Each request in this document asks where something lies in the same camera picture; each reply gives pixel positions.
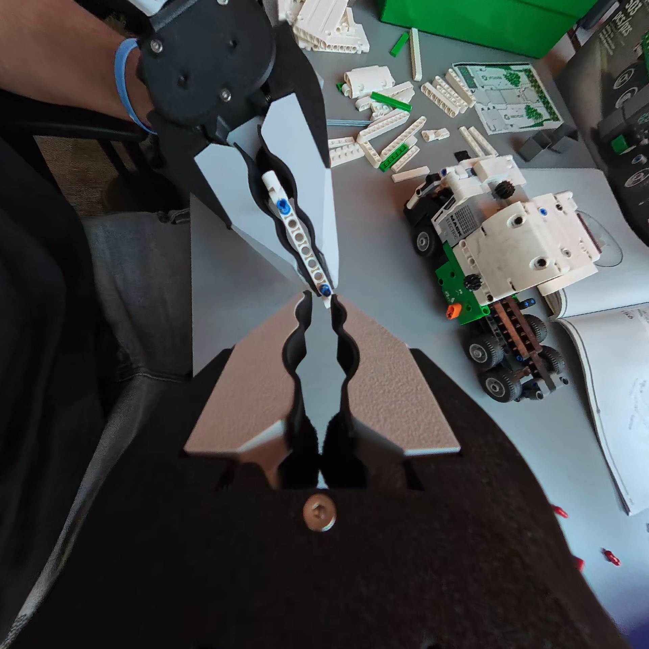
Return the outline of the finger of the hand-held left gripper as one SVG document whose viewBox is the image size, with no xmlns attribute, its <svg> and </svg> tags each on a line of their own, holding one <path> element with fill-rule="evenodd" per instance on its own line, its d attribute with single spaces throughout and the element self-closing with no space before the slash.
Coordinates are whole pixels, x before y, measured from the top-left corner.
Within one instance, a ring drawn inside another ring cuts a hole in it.
<svg viewBox="0 0 649 649">
<path fill-rule="evenodd" d="M 320 263 L 328 272 L 333 292 L 338 284 L 339 248 L 332 170 L 322 158 L 320 144 L 327 144 L 327 127 L 321 93 L 315 102 L 303 107 L 298 93 L 292 92 L 271 103 L 261 123 L 256 123 L 257 145 L 251 154 L 239 141 L 237 148 L 248 165 L 248 182 L 257 200 L 266 187 L 262 175 L 274 171 L 289 202 L 302 221 Z M 282 244 L 294 255 L 298 270 L 316 293 L 308 274 L 301 269 L 297 252 L 288 243 L 285 232 L 278 227 Z"/>
<path fill-rule="evenodd" d="M 224 208 L 234 231 L 290 280 L 308 281 L 298 270 L 294 255 L 282 244 L 277 211 L 270 207 L 267 191 L 262 188 L 255 199 L 248 182 L 248 165 L 241 152 L 229 145 L 211 143 L 195 157 L 208 185 Z"/>
</svg>

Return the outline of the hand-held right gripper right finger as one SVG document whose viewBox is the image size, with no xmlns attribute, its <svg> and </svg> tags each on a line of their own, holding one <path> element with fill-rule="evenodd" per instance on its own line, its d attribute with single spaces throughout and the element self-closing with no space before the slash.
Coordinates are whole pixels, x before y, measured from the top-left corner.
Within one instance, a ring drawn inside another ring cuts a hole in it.
<svg viewBox="0 0 649 649">
<path fill-rule="evenodd" d="M 404 342 L 341 296 L 330 304 L 339 410 L 322 447 L 330 489 L 424 490 L 413 461 L 461 446 Z"/>
</svg>

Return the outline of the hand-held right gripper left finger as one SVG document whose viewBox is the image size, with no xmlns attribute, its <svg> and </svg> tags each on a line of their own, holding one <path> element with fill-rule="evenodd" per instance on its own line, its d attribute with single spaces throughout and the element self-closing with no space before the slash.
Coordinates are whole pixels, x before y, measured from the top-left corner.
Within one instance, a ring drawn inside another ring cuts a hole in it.
<svg viewBox="0 0 649 649">
<path fill-rule="evenodd" d="M 187 455 L 256 464 L 275 489 L 315 485 L 317 436 L 296 373 L 311 320 L 312 293 L 304 291 L 234 346 Z"/>
</svg>

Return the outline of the white lego beam with holes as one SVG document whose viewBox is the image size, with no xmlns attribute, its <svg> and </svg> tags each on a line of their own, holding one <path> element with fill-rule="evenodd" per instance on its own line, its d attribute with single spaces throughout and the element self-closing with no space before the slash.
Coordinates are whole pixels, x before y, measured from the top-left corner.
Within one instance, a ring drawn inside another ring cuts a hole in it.
<svg viewBox="0 0 649 649">
<path fill-rule="evenodd" d="M 288 196 L 281 185 L 280 180 L 274 171 L 267 171 L 262 175 L 262 181 L 268 191 L 269 201 L 273 205 L 273 209 L 278 213 L 287 236 L 288 243 L 294 249 L 300 259 L 300 268 L 308 274 L 308 278 L 312 281 L 315 291 L 319 294 L 318 286 L 326 283 L 332 289 L 332 283 L 329 279 L 328 272 L 325 271 L 324 266 L 320 263 L 314 248 L 312 247 L 311 240 L 307 234 L 304 224 L 296 214 L 294 208 L 288 215 L 282 215 L 277 209 L 277 201 L 286 199 L 289 201 Z M 330 309 L 332 295 L 330 298 L 322 298 L 325 308 Z"/>
</svg>

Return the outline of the person's left forearm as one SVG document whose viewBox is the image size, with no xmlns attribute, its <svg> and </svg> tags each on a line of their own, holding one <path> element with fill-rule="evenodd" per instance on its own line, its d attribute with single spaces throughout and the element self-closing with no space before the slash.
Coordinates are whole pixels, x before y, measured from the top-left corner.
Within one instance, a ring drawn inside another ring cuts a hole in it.
<svg viewBox="0 0 649 649">
<path fill-rule="evenodd" d="M 114 57 L 125 40 L 74 1 L 1 2 L 1 89 L 129 120 L 118 96 Z M 153 110 L 137 76 L 141 53 L 126 64 L 130 101 L 142 122 Z"/>
</svg>

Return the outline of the pile of white lego beams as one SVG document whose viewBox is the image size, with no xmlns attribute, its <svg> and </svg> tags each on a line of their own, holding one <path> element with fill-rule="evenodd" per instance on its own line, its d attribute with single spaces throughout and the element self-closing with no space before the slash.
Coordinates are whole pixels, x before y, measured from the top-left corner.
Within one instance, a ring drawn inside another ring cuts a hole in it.
<svg viewBox="0 0 649 649">
<path fill-rule="evenodd" d="M 366 54 L 370 45 L 362 24 L 355 22 L 353 10 L 348 1 L 273 1 L 274 12 L 280 23 L 286 23 L 300 48 L 337 54 Z M 338 91 L 354 100 L 359 112 L 371 111 L 369 121 L 362 121 L 363 127 L 356 136 L 334 138 L 328 141 L 330 166 L 337 167 L 347 162 L 366 157 L 371 166 L 381 171 L 391 169 L 393 181 L 401 182 L 428 172 L 427 167 L 401 172 L 412 157 L 418 153 L 417 134 L 426 142 L 442 140 L 449 136 L 447 129 L 424 130 L 426 118 L 416 119 L 412 125 L 399 134 L 381 152 L 372 146 L 372 141 L 389 131 L 406 125 L 410 113 L 391 110 L 386 114 L 373 113 L 370 103 L 373 92 L 388 96 L 398 95 L 410 103 L 415 95 L 414 82 L 421 80 L 418 32 L 410 32 L 414 38 L 411 49 L 416 75 L 413 81 L 402 84 L 395 79 L 387 66 L 366 66 L 353 68 L 343 75 Z"/>
</svg>

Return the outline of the long green lego beam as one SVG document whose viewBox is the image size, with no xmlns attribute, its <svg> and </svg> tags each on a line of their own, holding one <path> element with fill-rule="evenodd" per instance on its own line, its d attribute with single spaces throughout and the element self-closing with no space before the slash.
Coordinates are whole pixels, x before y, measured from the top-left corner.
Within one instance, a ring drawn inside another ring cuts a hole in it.
<svg viewBox="0 0 649 649">
<path fill-rule="evenodd" d="M 412 108 L 409 102 L 402 101 L 398 95 L 388 96 L 381 93 L 373 92 L 371 98 L 371 109 L 373 113 L 386 114 L 391 110 L 401 110 L 410 113 Z"/>
</svg>

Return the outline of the white and green lego truck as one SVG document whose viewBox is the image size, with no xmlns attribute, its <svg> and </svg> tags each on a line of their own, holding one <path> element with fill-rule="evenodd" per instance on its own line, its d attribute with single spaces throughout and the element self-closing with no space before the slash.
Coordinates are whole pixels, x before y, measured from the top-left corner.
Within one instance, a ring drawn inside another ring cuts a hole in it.
<svg viewBox="0 0 649 649">
<path fill-rule="evenodd" d="M 565 361 L 545 345 L 543 320 L 524 313 L 535 299 L 519 293 L 547 296 L 595 274 L 602 247 L 571 191 L 529 198 L 512 156 L 456 158 L 404 204 L 413 247 L 434 261 L 483 392 L 499 403 L 543 400 L 569 383 Z"/>
</svg>

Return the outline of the lego sticker sheet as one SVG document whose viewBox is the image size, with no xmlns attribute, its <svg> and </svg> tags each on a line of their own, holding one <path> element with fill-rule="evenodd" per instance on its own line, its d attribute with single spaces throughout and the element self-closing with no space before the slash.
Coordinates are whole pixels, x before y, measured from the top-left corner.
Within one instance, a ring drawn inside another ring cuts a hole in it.
<svg viewBox="0 0 649 649">
<path fill-rule="evenodd" d="M 530 63 L 456 63 L 454 72 L 476 100 L 487 135 L 534 133 L 563 124 Z"/>
</svg>

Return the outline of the open lego instruction booklet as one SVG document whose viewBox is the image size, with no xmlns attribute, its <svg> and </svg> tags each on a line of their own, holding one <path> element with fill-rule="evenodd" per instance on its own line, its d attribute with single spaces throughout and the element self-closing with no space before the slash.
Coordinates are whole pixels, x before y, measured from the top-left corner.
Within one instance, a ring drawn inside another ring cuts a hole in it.
<svg viewBox="0 0 649 649">
<path fill-rule="evenodd" d="M 648 509 L 648 246 L 604 174 L 549 169 L 574 200 L 602 255 L 597 273 L 546 297 L 580 358 L 596 435 L 626 513 Z"/>
</svg>

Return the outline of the grey lego pieces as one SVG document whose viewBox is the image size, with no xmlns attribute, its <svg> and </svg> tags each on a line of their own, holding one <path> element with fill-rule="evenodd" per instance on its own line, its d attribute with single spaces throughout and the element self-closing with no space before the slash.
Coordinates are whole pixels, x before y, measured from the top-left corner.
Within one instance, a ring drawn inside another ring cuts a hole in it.
<svg viewBox="0 0 649 649">
<path fill-rule="evenodd" d="M 572 143 L 579 141 L 579 132 L 573 126 L 562 124 L 552 131 L 539 131 L 529 137 L 521 146 L 518 155 L 530 162 L 539 153 L 545 150 L 562 154 L 572 147 Z"/>
</svg>

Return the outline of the black lego set box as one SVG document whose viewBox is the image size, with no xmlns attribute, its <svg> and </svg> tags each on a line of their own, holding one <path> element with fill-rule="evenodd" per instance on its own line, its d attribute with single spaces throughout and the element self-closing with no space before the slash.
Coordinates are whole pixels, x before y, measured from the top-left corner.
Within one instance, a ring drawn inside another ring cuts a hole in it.
<svg viewBox="0 0 649 649">
<path fill-rule="evenodd" d="M 648 2 L 618 4 L 556 83 L 626 220 L 648 243 Z"/>
</svg>

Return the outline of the blue wristband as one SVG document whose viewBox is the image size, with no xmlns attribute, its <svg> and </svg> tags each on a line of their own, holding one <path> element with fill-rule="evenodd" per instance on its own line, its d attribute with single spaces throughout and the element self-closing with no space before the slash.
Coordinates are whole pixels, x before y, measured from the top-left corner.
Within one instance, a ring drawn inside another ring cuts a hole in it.
<svg viewBox="0 0 649 649">
<path fill-rule="evenodd" d="M 116 81 L 119 99 L 121 101 L 121 104 L 123 105 L 123 108 L 126 110 L 128 117 L 131 118 L 131 120 L 137 126 L 142 128 L 147 133 L 157 135 L 157 132 L 153 131 L 138 117 L 130 101 L 126 86 L 126 64 L 130 54 L 134 51 L 134 49 L 138 48 L 139 45 L 136 38 L 126 38 L 120 43 L 114 57 L 114 78 Z"/>
</svg>

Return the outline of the person's grey trouser leg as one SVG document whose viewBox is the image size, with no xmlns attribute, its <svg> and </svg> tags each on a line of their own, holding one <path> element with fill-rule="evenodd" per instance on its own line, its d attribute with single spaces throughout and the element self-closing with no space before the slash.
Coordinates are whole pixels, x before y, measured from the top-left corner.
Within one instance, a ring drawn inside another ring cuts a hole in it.
<svg viewBox="0 0 649 649">
<path fill-rule="evenodd" d="M 93 500 L 147 422 L 158 395 L 191 378 L 190 226 L 154 214 L 84 220 L 76 277 L 90 289 L 81 315 L 67 311 L 58 335 L 89 369 L 66 356 L 52 361 L 51 405 L 29 406 L 47 434 L 30 443 L 29 469 L 17 487 L 34 504 L 12 509 L 1 541 L 1 647 L 33 617 L 72 552 Z"/>
</svg>

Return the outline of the green plastic bin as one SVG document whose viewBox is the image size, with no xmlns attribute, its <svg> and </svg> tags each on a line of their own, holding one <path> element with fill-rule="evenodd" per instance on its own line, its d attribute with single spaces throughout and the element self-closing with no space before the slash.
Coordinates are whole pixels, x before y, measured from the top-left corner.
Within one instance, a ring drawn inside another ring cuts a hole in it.
<svg viewBox="0 0 649 649">
<path fill-rule="evenodd" d="M 595 1 L 377 1 L 380 19 L 404 28 L 542 58 Z"/>
</svg>

